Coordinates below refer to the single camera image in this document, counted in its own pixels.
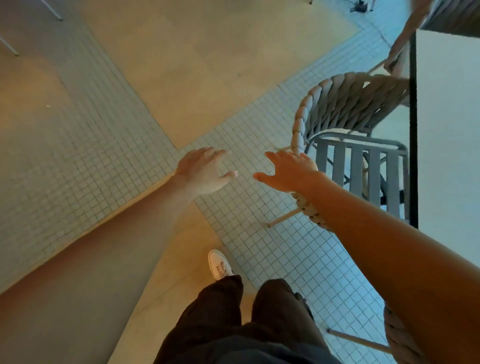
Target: dark shirt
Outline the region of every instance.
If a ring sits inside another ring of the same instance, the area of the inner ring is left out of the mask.
[[[282,344],[261,342],[243,336],[229,336],[177,355],[168,364],[341,364],[326,349],[296,344],[291,349]]]

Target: brown pants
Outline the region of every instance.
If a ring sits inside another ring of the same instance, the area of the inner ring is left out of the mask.
[[[306,343],[328,350],[312,313],[299,293],[283,279],[265,282],[255,297],[252,321],[241,324],[240,276],[225,277],[205,287],[167,335],[154,363],[165,363],[188,349],[231,335],[291,347]]]

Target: white shoe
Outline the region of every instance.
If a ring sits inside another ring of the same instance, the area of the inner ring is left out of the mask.
[[[220,280],[227,276],[234,276],[227,258],[217,249],[211,250],[208,253],[208,264],[215,280]]]

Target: white sneaker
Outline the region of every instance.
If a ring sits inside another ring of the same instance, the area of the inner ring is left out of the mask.
[[[234,276],[227,258],[217,249],[211,250],[208,253],[208,264],[215,280],[220,280],[227,276]]]

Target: person's left hand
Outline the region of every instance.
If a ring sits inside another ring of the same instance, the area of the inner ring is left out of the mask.
[[[237,170],[223,176],[218,174],[218,166],[227,153],[213,147],[191,150],[179,162],[175,176],[183,178],[196,196],[211,194],[238,176]]]

